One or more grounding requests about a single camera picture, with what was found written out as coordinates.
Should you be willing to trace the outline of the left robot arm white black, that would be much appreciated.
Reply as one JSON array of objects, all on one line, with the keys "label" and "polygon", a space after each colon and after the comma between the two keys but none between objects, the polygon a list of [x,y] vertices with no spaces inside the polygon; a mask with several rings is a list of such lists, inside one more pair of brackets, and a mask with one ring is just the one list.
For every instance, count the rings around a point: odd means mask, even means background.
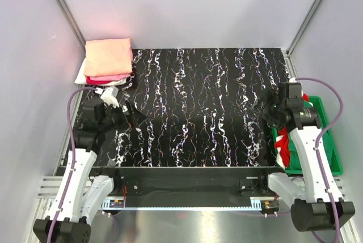
[{"label": "left robot arm white black", "polygon": [[33,232],[40,242],[89,242],[91,223],[107,195],[117,195],[123,180],[115,167],[103,168],[89,189],[91,169],[110,131],[138,127],[146,116],[133,104],[107,104],[92,99],[82,109],[80,127],[72,131],[71,149],[57,195],[44,219],[36,219]]}]

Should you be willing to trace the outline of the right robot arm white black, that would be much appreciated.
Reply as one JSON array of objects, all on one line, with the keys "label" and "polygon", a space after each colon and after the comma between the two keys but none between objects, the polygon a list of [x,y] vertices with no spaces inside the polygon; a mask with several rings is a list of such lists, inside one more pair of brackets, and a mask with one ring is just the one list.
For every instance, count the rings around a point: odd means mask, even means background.
[{"label": "right robot arm white black", "polygon": [[286,129],[294,143],[305,187],[298,187],[285,173],[271,173],[261,178],[258,191],[275,192],[290,207],[295,228],[300,232],[338,231],[355,213],[352,202],[343,200],[324,150],[319,114],[306,106],[300,83],[281,83],[254,102],[251,109],[259,112],[268,125]]}]

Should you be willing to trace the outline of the green t shirt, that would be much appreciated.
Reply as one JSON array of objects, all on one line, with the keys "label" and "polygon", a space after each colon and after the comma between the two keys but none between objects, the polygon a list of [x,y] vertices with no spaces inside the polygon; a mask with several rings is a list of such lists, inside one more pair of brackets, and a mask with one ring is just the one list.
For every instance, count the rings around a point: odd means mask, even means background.
[{"label": "green t shirt", "polygon": [[[304,135],[304,137],[305,137],[305,139],[304,139],[304,141],[305,141],[305,143],[304,143],[304,145],[307,145],[308,147],[309,147],[309,152],[313,152],[314,151],[314,156],[317,156],[317,154],[316,154],[316,146],[315,146],[315,143],[316,143],[316,139],[317,139],[317,137],[318,137],[318,134],[320,134],[320,132],[322,131],[322,129],[315,129],[314,131],[311,131],[310,133],[312,134],[312,137],[311,137],[311,139],[307,142],[307,138],[308,138],[308,136],[305,134]],[[322,137],[319,139],[319,148],[318,148],[318,151],[319,152],[321,152],[322,153],[322,156],[321,156],[321,158],[322,158],[322,160],[323,160],[323,154],[325,154],[326,155],[326,152],[325,152],[325,150],[324,150],[324,145],[323,145],[323,135],[322,135]],[[292,138],[291,136],[290,136],[290,138],[291,138],[291,140],[292,140],[292,142],[294,142],[294,141],[297,141],[297,139],[295,138]],[[299,150],[299,148],[297,147],[297,146],[295,146],[296,147],[296,149],[297,149],[297,153],[298,153],[298,158],[299,158],[299,153],[300,153],[300,150]]]}]

